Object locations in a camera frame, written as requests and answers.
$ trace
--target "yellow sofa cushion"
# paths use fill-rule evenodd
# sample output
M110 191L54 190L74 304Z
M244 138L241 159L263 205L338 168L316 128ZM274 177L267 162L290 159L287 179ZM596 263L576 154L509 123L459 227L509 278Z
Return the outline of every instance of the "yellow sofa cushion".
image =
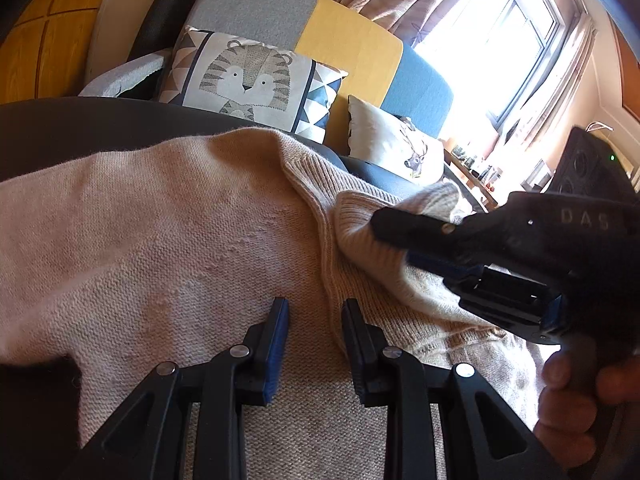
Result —
M354 10L318 0L295 52L349 72L331 106L324 138L329 148L348 155L347 97L352 94L379 107L398 69L402 42Z

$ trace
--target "finger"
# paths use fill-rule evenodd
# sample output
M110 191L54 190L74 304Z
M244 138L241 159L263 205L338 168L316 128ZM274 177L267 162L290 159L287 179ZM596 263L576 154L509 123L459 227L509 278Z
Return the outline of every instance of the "finger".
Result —
M583 394L545 388L540 394L538 417L549 428L567 433L585 433L596 419L596 403Z
M596 452L596 443L588 434L563 433L540 422L536 424L533 433L565 469L586 464Z
M566 352L556 352L542 368L542 379L554 390L561 390L571 379L571 359Z
M596 389L605 404L640 402L640 357L600 370Z

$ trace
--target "pillow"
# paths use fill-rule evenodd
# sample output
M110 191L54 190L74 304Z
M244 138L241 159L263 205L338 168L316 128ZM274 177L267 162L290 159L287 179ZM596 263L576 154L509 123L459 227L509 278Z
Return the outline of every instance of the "pillow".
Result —
M347 75L276 46L186 27L158 100L322 143L329 108Z
M444 147L438 139L402 120L349 96L351 156L385 168L419 186L434 184L444 171Z

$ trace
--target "sweater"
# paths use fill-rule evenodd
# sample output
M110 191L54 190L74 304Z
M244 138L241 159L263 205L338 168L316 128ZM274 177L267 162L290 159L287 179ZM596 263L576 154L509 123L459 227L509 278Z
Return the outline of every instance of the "sweater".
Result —
M278 392L244 411L248 477L377 479L386 410L359 405L341 340L342 302L357 298L391 344L472 364L532 426L536 348L460 309L367 225L385 205L446 218L456 200L440 184L400 203L260 128L14 178L0 184L0 362L71 356L84 444L157 363L210 360L282 296Z

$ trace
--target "wooden floor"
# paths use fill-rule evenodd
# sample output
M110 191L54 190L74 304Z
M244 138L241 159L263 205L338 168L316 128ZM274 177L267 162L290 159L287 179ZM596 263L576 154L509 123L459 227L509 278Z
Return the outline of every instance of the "wooden floor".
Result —
M102 0L32 0L0 45L0 104L77 95Z

